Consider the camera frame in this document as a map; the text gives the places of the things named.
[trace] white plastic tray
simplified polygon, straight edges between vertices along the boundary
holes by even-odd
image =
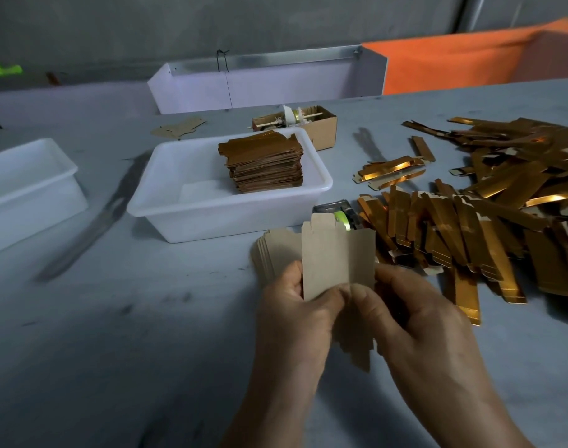
[[[241,194],[228,175],[218,143],[250,134],[196,138],[158,145],[127,207],[147,217],[168,242],[263,231],[309,220],[319,195],[333,181],[304,129],[296,134],[303,147],[301,187]]]
[[[0,250],[87,208],[76,171],[51,138],[0,152]]]

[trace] stack of gray cardboard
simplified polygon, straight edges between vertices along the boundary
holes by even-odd
[[[303,298],[313,300],[343,283],[375,285],[375,231],[347,231],[333,214],[313,214],[302,233],[272,229],[253,245],[251,257],[262,286],[273,281],[288,264],[302,260]],[[333,328],[333,338],[352,362],[369,371],[370,334],[355,305],[348,304]]]

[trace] unfolded cardboard box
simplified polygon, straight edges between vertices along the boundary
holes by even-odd
[[[313,146],[315,146],[315,149],[317,149],[318,151],[333,147],[333,145],[336,144],[338,117],[332,112],[323,108],[321,105],[302,107],[302,112],[305,115],[323,113],[319,116],[316,116],[315,118],[312,118],[312,122],[309,122],[307,124],[297,124],[297,127],[302,127],[307,131],[307,134],[309,134],[309,138],[311,139]],[[277,118],[284,119],[284,112],[253,118],[253,130],[258,132],[262,129],[260,127],[257,127],[258,125],[273,122]]]

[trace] gray table surface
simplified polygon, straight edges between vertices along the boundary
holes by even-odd
[[[450,128],[452,116],[519,116],[568,125],[568,80],[322,103],[338,139],[320,153],[333,188],[322,203],[371,192],[352,174],[368,160],[412,153],[400,123]],[[275,107],[204,112],[190,138],[246,132]],[[90,209],[0,252],[0,447],[215,446],[249,376],[259,289],[249,248],[260,233],[169,244],[126,214],[56,280],[33,277],[101,210],[129,166],[162,142],[174,114],[57,128],[0,130],[0,150],[52,137],[79,166]],[[452,177],[464,154],[428,137],[437,157],[407,189]],[[538,447],[568,447],[568,317],[525,279],[528,305],[479,286],[475,332],[510,413]],[[307,421],[308,447],[435,446],[373,353],[369,375],[335,346]]]

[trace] person's right hand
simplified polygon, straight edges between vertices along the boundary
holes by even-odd
[[[493,388],[466,315],[411,270],[378,264],[375,276],[409,313],[406,329],[382,298],[351,285],[406,404],[442,447],[532,447]]]

